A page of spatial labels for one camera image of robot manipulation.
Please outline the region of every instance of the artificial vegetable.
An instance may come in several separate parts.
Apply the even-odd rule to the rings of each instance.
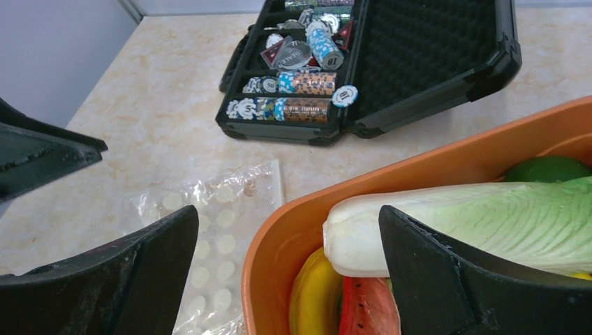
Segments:
[[[399,335],[399,311],[384,278],[343,279],[339,335]]]
[[[505,174],[503,181],[556,183],[591,175],[592,169],[577,159],[562,156],[541,156],[516,164]]]
[[[343,277],[333,270],[319,248],[306,260],[290,295],[291,335],[335,335]]]
[[[325,255],[344,276],[388,277],[378,212],[391,205],[506,260],[557,274],[592,272],[592,177],[484,183],[361,195],[323,224]]]

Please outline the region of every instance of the watermelon slice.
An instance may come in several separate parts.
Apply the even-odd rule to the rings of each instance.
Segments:
[[[400,335],[397,304],[384,278],[343,278],[339,335]]]

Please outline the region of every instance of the clear plastic bag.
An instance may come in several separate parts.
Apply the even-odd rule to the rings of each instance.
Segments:
[[[173,334],[246,334],[242,266],[261,224],[283,205],[279,162],[151,187],[130,197],[128,212],[146,226],[188,204],[198,209],[200,229]]]

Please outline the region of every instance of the white wall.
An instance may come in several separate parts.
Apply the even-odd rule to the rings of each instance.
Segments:
[[[127,0],[144,15],[258,13],[264,0]],[[581,6],[592,0],[515,0],[517,6]]]
[[[0,0],[0,96],[66,126],[135,27],[117,0]]]

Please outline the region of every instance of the stack of poker chips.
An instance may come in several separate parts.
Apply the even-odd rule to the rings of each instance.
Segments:
[[[335,92],[336,81],[336,73],[296,73],[292,81],[292,86],[296,94],[331,96]]]
[[[295,72],[287,71],[287,72],[280,72],[278,75],[278,92],[279,93],[294,93],[296,89],[294,88],[294,76]]]
[[[338,6],[338,7],[317,7],[312,9],[312,16],[310,22],[320,20],[325,14],[332,14],[339,19],[341,26],[346,25],[351,20],[352,6]]]
[[[320,21],[313,21],[306,28],[306,42],[321,68],[336,70],[345,59],[341,50],[331,38],[331,32]]]
[[[272,75],[263,77],[252,77],[242,88],[242,93],[276,93],[277,78]]]
[[[285,0],[284,7],[288,12],[300,12],[313,7],[353,6],[355,0]]]
[[[228,103],[226,115],[238,120],[273,120],[275,98],[245,98]]]
[[[327,122],[331,99],[279,98],[275,107],[277,121]]]
[[[330,96],[335,92],[336,81],[336,73],[317,72],[316,69],[282,72],[278,77],[278,92]]]

